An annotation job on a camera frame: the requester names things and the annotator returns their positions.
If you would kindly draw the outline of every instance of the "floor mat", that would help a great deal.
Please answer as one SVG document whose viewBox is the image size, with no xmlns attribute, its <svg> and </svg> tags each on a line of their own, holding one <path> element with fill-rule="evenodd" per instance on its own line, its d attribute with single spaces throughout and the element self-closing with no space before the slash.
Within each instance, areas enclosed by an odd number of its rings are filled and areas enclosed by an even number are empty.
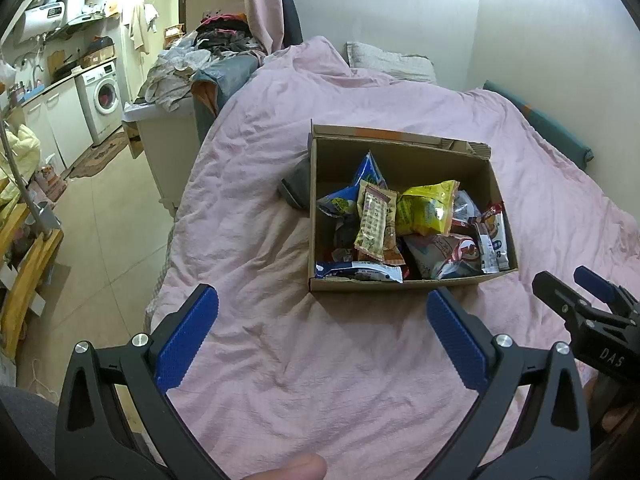
<svg viewBox="0 0 640 480">
<path fill-rule="evenodd" d="M 100 173 L 128 144 L 127 134 L 117 129 L 98 146 L 90 147 L 78 160 L 69 177 L 94 176 Z"/>
</svg>

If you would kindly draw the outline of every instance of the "blue gripper pad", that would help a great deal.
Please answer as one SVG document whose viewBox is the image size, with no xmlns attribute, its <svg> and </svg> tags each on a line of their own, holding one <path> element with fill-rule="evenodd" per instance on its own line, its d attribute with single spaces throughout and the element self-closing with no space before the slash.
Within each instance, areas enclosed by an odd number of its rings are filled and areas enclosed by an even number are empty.
<svg viewBox="0 0 640 480">
<path fill-rule="evenodd" d="M 169 388 L 180 386 L 204 338 L 218 317 L 216 289 L 208 285 L 199 285 L 194 293 L 200 290 L 196 298 L 193 298 L 192 294 L 186 301 L 186 304 L 193 301 L 193 305 L 158 353 L 154 381 L 164 394 Z"/>
<path fill-rule="evenodd" d="M 584 290 L 588 290 L 603 303 L 616 301 L 616 289 L 603 277 L 597 275 L 585 266 L 580 266 L 574 271 L 574 282 Z"/>
<path fill-rule="evenodd" d="M 427 318 L 464 385 L 482 394 L 489 383 L 486 357 L 437 290 L 427 297 Z"/>
</svg>

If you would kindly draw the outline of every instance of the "cabinet door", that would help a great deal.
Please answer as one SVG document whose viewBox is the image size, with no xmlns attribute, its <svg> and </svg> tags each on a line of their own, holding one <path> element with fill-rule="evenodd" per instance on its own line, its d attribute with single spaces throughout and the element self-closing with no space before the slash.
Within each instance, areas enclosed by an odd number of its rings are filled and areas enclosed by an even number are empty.
<svg viewBox="0 0 640 480">
<path fill-rule="evenodd" d="M 45 164 L 47 159 L 53 155 L 49 158 L 49 163 L 53 165 L 57 174 L 61 174 L 65 171 L 65 167 L 56 145 L 56 139 L 53 137 L 53 129 L 49 124 L 44 101 L 45 97 L 41 96 L 24 105 L 24 123 L 40 141 L 40 162 Z"/>
<path fill-rule="evenodd" d="M 82 113 L 76 82 L 70 79 L 54 88 L 47 94 L 45 105 L 62 160 L 71 168 L 93 142 Z"/>
</svg>

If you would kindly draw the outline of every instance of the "open cardboard box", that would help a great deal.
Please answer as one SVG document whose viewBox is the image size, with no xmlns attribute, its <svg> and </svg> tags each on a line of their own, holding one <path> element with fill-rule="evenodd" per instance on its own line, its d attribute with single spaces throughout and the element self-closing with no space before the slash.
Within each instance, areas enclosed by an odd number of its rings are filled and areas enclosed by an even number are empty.
<svg viewBox="0 0 640 480">
<path fill-rule="evenodd" d="M 460 181 L 480 210 L 502 202 L 502 195 L 491 167 L 491 148 L 480 142 L 441 137 L 312 124 L 311 143 L 311 234 L 309 238 L 309 290 L 350 292 L 357 290 L 411 290 L 438 286 L 471 285 L 499 278 L 518 269 L 513 236 L 504 212 L 510 270 L 470 278 L 449 280 L 406 280 L 361 282 L 348 278 L 317 279 L 316 261 L 326 260 L 333 248 L 335 219 L 316 207 L 316 199 L 349 186 L 362 159 L 371 150 L 390 189 L 404 192 L 412 186 Z"/>
</svg>

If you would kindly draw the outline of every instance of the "pink duvet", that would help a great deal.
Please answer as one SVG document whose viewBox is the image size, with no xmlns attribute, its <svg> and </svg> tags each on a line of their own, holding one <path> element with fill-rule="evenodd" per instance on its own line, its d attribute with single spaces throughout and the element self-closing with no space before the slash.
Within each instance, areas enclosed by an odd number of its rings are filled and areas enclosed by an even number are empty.
<svg viewBox="0 0 640 480">
<path fill-rule="evenodd" d="M 309 219 L 276 184 L 304 155 L 311 119 L 492 147 L 520 271 L 454 294 L 521 346 L 567 339 L 531 293 L 540 270 L 573 284 L 586 265 L 640 296 L 638 226 L 498 94 L 351 70 L 324 38 L 278 53 L 232 97 L 182 197 L 153 319 L 155 327 L 198 283 L 218 290 L 220 315 L 170 399 L 233 479 L 313 451 L 327 459 L 329 479 L 411 480 L 476 394 L 426 321 L 425 293 L 392 306 L 385 295 L 306 290 Z"/>
</svg>

